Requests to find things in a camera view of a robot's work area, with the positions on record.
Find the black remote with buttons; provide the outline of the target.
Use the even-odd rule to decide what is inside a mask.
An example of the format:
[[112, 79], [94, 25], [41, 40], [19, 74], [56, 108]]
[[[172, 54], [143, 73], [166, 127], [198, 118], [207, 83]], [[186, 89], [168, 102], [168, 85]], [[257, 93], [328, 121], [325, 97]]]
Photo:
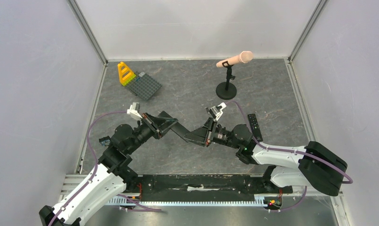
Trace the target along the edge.
[[258, 142], [262, 142], [263, 138], [262, 138], [261, 130], [257, 121], [256, 114], [254, 113], [248, 114], [247, 118], [251, 127], [251, 131], [253, 133], [253, 136], [256, 138]]

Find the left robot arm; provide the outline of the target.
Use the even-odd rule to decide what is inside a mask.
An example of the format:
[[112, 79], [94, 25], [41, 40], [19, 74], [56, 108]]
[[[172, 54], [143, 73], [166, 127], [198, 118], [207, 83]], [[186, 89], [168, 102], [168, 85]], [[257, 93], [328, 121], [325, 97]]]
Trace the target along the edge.
[[62, 201], [54, 206], [44, 206], [39, 217], [44, 226], [83, 226], [110, 199], [122, 192], [133, 192], [138, 185], [138, 175], [129, 168], [131, 153], [151, 137], [162, 138], [173, 126], [176, 118], [140, 114], [126, 110], [139, 122], [133, 129], [128, 124], [119, 125], [111, 143], [85, 179]]

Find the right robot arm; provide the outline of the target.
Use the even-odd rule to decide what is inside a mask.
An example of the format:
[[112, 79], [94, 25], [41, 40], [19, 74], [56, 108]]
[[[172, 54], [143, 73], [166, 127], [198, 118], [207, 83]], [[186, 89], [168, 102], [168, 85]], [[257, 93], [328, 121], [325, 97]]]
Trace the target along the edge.
[[317, 191], [338, 196], [347, 170], [347, 163], [319, 142], [306, 146], [286, 147], [256, 142], [245, 124], [231, 131], [209, 118], [206, 123], [183, 138], [200, 146], [217, 143], [237, 150], [236, 157], [245, 164], [268, 165], [262, 187], [274, 192], [279, 187], [311, 186]]

